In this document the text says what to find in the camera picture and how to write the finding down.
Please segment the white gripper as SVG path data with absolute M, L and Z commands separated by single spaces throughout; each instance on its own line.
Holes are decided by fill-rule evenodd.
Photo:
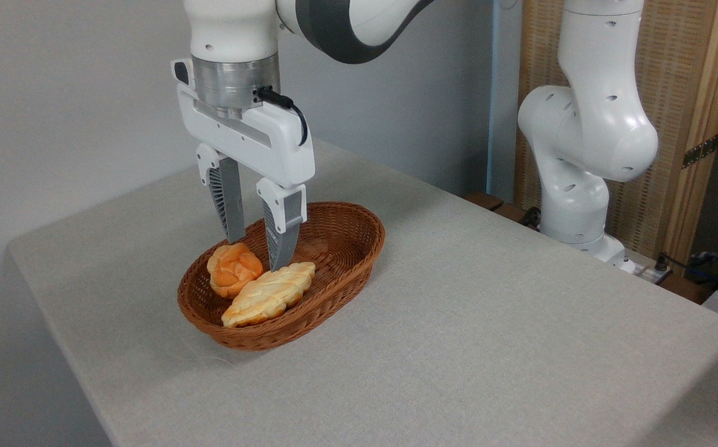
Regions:
M 266 177 L 257 182 L 257 193 L 263 200 L 269 266 L 279 271 L 290 264 L 300 226 L 307 221 L 303 183 L 316 172 L 312 141 L 301 142 L 300 116 L 264 102 L 244 110 L 240 119 L 226 118 L 198 99 L 190 59 L 174 60 L 173 75 L 184 125 L 205 143 L 196 150 L 198 172 L 229 243 L 245 237 L 246 227 L 236 161 Z

